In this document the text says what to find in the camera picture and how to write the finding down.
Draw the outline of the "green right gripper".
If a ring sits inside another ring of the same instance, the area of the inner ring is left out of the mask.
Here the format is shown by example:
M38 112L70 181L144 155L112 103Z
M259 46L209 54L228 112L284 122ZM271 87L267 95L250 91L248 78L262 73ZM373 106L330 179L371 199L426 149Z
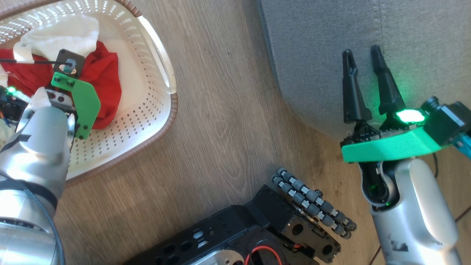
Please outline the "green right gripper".
M380 47L373 45L370 53L378 80L378 111L380 115L387 114L387 119L381 128L367 122L372 119L372 113L360 91L357 64L352 51L344 50L343 119L345 124L356 124L340 143L343 160L347 163L393 161L441 150L442 146L424 129L428 115L419 109L406 109Z

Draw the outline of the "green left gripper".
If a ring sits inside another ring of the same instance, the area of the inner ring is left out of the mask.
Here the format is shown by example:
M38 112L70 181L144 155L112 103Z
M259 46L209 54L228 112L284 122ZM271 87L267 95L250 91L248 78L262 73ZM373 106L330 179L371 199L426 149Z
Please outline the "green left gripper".
M45 89L50 104L75 119L73 131L75 137L87 139L101 109L101 102L94 87L90 83L60 72L54 72L52 86L69 94ZM1 86L1 119L7 127L20 128L21 116L31 101L31 97L13 86Z

